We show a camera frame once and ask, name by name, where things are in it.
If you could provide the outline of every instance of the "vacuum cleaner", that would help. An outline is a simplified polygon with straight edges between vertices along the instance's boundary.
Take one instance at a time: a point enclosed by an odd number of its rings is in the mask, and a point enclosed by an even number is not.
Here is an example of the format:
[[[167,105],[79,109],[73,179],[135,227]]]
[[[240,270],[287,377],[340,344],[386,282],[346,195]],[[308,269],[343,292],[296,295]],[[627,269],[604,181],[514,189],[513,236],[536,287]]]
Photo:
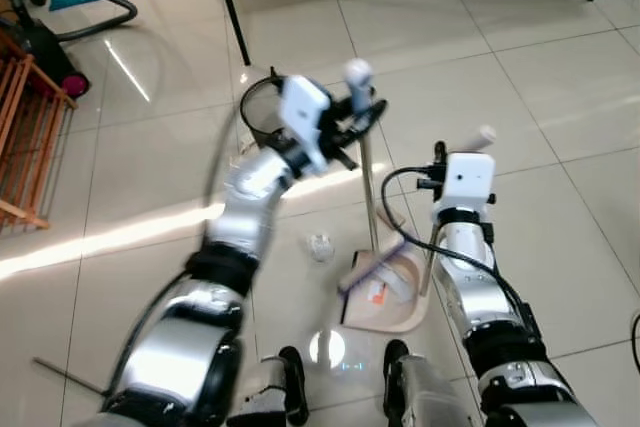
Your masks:
[[[116,27],[128,22],[138,15],[137,7],[128,0],[109,0],[126,12],[117,17],[105,20],[98,24],[82,29],[56,34],[38,19],[34,19],[25,7],[24,0],[11,0],[13,10],[18,17],[18,23],[13,24],[3,19],[5,26],[9,27],[16,43],[27,53],[33,54],[38,66],[62,87],[69,97],[78,98],[85,94],[90,87],[89,79],[79,72],[71,63],[71,60],[62,49],[62,42],[78,40],[89,35],[94,35],[104,30]],[[39,90],[48,89],[48,86],[36,86]]]

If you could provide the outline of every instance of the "vacuum hose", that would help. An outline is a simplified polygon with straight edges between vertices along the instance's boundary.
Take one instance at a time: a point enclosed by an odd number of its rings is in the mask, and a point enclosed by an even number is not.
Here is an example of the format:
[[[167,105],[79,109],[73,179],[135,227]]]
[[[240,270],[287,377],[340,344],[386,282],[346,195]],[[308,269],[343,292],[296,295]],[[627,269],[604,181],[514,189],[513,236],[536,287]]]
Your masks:
[[[98,24],[90,25],[89,27],[84,27],[78,30],[72,30],[70,32],[64,32],[62,34],[56,34],[56,37],[60,42],[68,42],[70,40],[81,39],[82,37],[87,37],[89,35],[97,34],[98,32],[102,32],[103,30],[110,29],[117,25],[120,25],[124,22],[127,22],[133,19],[136,15],[138,15],[138,8],[129,2],[128,0],[109,0],[114,4],[119,5],[127,10],[122,15],[117,17],[113,17],[111,19],[105,20]],[[20,18],[20,22],[23,26],[33,25],[33,19],[27,12],[26,7],[24,6],[24,0],[11,0],[13,4],[13,8]]]

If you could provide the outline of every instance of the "wooden rack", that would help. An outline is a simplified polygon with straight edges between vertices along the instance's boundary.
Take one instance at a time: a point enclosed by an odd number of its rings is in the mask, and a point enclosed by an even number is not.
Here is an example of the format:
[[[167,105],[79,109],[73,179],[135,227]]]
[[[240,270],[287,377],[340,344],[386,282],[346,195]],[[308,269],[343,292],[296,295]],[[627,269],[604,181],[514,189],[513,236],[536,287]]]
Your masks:
[[[0,231],[39,215],[65,109],[77,104],[0,31]]]

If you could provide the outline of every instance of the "white tile floor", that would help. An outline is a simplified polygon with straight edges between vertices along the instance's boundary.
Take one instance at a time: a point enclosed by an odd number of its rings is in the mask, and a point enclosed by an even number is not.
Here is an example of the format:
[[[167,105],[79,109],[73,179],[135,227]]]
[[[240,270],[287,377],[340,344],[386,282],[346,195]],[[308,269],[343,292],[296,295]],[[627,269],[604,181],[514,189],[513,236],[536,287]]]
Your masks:
[[[104,386],[137,312],[196,245],[200,192],[229,105],[271,65],[334,83],[354,55],[371,61],[390,101],[373,134],[378,178],[427,162],[439,138],[497,128],[501,268],[601,425],[640,425],[628,340],[640,307],[640,0],[237,0],[250,68],[222,0],[133,1],[135,28],[69,46],[93,88],[54,163],[51,230],[0,237],[0,425],[66,427],[95,411],[93,394],[29,359]],[[114,10],[39,14],[62,30]],[[234,132],[226,155],[237,151]],[[345,179],[284,203],[243,332],[249,364],[283,344],[302,350],[314,427],[386,425],[388,336],[337,326],[335,281],[367,246],[359,178]],[[408,182],[393,189],[396,208],[426,235],[428,196]],[[326,265],[303,247],[318,231],[335,240]],[[31,270],[4,275],[16,269]],[[437,292],[430,303],[406,339],[453,381],[479,427],[470,366]],[[309,341],[327,328],[363,370],[311,362]]]

